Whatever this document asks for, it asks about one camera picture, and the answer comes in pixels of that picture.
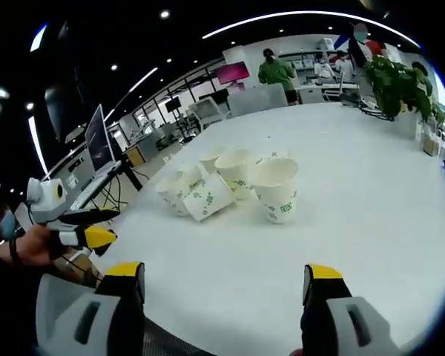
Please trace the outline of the person's left hand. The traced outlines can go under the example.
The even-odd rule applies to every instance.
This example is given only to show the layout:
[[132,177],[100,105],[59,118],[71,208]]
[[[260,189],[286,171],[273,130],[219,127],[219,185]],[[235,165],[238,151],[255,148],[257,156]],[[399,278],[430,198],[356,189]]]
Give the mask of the person's left hand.
[[49,244],[50,230],[43,225],[33,225],[16,240],[16,253],[26,266],[51,264]]

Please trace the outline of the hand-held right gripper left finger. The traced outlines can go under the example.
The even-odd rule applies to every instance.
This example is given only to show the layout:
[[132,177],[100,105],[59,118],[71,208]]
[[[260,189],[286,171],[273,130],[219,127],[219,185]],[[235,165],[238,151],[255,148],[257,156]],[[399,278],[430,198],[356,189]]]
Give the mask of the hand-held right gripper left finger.
[[36,339],[44,355],[141,355],[145,264],[108,269],[96,288],[50,274],[36,298]]

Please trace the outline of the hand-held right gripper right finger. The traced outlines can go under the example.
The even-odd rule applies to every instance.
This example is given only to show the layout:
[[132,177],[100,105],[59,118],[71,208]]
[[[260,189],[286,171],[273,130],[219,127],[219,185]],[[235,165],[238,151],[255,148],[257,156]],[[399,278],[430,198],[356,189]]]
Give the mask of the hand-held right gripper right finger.
[[303,355],[399,355],[388,321],[363,297],[355,297],[343,275],[328,266],[304,267]]

